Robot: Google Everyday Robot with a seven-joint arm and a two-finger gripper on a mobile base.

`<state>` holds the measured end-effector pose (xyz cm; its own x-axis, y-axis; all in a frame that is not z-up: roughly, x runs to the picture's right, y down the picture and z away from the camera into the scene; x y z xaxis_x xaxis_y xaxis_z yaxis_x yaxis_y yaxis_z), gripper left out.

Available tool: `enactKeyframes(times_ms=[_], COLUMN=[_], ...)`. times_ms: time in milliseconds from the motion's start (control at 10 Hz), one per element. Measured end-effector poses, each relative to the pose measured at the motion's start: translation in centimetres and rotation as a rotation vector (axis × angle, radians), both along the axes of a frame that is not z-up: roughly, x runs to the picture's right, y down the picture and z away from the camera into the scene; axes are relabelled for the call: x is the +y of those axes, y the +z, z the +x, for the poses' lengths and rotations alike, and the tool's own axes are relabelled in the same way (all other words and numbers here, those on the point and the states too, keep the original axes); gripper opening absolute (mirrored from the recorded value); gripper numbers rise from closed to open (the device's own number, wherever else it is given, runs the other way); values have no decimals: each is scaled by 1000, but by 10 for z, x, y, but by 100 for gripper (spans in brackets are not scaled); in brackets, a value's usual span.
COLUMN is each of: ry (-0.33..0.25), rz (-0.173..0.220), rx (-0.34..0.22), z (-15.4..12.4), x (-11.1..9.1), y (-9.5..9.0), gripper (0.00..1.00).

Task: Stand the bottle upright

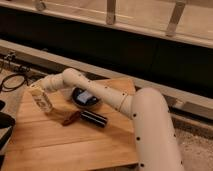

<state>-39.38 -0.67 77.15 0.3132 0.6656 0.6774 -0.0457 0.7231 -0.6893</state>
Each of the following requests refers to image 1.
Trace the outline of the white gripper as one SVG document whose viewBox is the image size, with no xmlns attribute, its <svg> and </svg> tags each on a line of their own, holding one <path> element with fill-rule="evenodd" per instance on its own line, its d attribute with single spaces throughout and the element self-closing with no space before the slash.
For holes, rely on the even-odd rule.
<svg viewBox="0 0 213 171">
<path fill-rule="evenodd" d="M 43 112 L 50 113 L 52 111 L 52 109 L 53 109 L 52 103 L 50 102 L 46 93 L 40 86 L 38 86 L 36 84 L 31 84 L 29 86 L 29 93 L 32 95 L 37 106 Z"/>
</svg>

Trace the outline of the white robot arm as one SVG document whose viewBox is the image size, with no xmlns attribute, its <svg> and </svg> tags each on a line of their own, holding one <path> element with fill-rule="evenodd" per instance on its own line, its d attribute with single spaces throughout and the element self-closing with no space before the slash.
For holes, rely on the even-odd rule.
<svg viewBox="0 0 213 171">
<path fill-rule="evenodd" d="M 126 115 L 133 122 L 139 171 L 185 171 L 171 114 L 164 96 L 145 87 L 134 95 L 89 80 L 68 68 L 32 83 L 28 90 L 44 112 L 52 110 L 47 93 L 79 87 Z"/>
</svg>

